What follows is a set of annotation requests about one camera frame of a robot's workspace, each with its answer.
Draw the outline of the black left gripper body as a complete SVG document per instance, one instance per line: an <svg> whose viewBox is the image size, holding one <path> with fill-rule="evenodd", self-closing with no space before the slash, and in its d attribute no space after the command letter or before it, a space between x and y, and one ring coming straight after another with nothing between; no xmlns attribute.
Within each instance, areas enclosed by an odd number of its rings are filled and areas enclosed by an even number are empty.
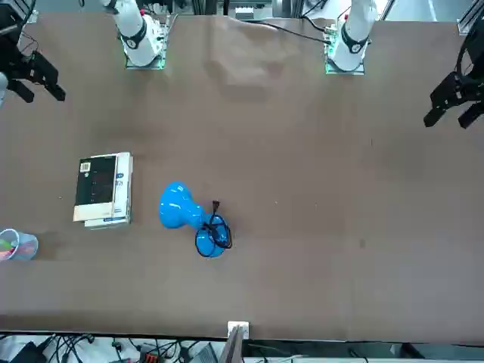
<svg viewBox="0 0 484 363"><path fill-rule="evenodd" d="M471 79L483 79L483 25L474 24L465 40L465 49L472 63L467 74Z"/></svg>

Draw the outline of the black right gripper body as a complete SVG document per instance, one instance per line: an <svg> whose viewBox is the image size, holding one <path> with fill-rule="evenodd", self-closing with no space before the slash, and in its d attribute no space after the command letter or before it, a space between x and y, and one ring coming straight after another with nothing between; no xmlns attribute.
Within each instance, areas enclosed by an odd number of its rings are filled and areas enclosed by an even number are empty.
<svg viewBox="0 0 484 363"><path fill-rule="evenodd" d="M34 82L32 65L38 42L28 34L1 36L1 81L25 79Z"/></svg>

